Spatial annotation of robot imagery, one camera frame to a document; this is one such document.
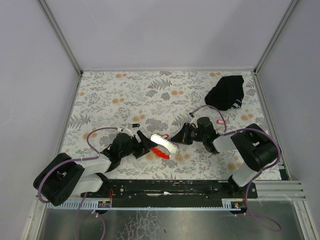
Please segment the red key tag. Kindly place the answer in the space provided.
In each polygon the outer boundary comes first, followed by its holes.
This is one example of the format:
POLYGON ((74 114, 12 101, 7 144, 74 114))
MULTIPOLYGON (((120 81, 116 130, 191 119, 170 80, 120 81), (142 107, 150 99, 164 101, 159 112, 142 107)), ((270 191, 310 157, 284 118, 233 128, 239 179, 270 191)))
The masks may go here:
POLYGON ((216 121, 216 123, 219 124, 219 125, 224 125, 224 124, 226 124, 226 121, 225 121, 225 120, 222 120, 222 119, 218 119, 218 120, 216 121))

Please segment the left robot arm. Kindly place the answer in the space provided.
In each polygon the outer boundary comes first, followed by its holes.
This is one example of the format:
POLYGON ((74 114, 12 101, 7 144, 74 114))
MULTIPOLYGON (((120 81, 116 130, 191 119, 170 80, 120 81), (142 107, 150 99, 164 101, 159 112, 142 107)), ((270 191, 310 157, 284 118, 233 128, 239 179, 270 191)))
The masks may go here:
POLYGON ((157 144, 141 131, 133 134, 123 130, 95 156, 72 158, 65 152, 59 153, 36 177, 33 187, 40 202, 54 206, 74 195, 108 191, 110 181, 106 173, 117 168, 123 158, 132 155, 138 159, 155 147, 157 144))

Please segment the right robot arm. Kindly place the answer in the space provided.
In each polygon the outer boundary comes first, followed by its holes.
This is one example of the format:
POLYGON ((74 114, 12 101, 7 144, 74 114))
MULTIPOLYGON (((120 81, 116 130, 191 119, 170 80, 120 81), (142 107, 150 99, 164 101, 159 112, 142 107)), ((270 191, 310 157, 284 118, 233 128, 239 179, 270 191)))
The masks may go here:
POLYGON ((277 142, 256 123, 231 133, 218 134, 207 116, 198 118, 196 123, 184 123, 170 140, 184 145, 200 142, 212 154, 237 150, 243 164, 228 181, 239 188, 246 186, 281 155, 277 142))

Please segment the black key tag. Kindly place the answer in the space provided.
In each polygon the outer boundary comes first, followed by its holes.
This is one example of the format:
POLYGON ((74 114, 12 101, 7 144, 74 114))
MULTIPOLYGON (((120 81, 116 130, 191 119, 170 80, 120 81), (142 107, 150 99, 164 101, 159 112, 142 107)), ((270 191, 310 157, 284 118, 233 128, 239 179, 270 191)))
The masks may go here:
POLYGON ((133 123, 133 124, 131 124, 131 127, 132 128, 139 128, 140 124, 139 123, 133 123))

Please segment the floral table mat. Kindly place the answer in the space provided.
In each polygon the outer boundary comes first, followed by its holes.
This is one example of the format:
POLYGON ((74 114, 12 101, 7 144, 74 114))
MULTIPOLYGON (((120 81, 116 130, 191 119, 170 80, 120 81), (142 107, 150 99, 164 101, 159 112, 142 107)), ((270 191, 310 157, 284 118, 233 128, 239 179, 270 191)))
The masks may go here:
MULTIPOLYGON (((249 71, 244 79, 242 107, 221 113, 205 106, 205 96, 228 71, 85 71, 70 114, 61 151, 73 158, 92 156, 116 137, 116 128, 140 124, 146 136, 176 134, 191 120, 209 117, 218 133, 268 125, 249 71), (225 119, 226 124, 216 121, 225 119)), ((107 174, 110 179, 226 180, 243 163, 236 150, 214 155, 200 142, 180 145, 179 153, 163 159, 150 152, 128 156, 107 174)))

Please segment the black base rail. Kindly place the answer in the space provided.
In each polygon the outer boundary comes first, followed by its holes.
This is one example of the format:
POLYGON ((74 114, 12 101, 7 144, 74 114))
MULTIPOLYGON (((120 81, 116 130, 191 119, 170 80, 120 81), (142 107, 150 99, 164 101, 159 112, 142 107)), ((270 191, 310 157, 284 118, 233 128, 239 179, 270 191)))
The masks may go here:
POLYGON ((111 198, 113 208, 222 207, 223 199, 258 197, 255 184, 249 189, 227 180, 126 180, 108 179, 91 199, 111 198))

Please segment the black cloth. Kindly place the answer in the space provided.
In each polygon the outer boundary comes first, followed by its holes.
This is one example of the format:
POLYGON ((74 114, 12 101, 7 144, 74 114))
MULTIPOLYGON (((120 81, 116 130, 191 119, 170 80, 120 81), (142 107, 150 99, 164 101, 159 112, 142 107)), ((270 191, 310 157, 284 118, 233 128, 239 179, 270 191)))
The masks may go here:
POLYGON ((220 111, 240 109, 244 98, 243 84, 242 75, 223 76, 208 92, 204 101, 220 111))

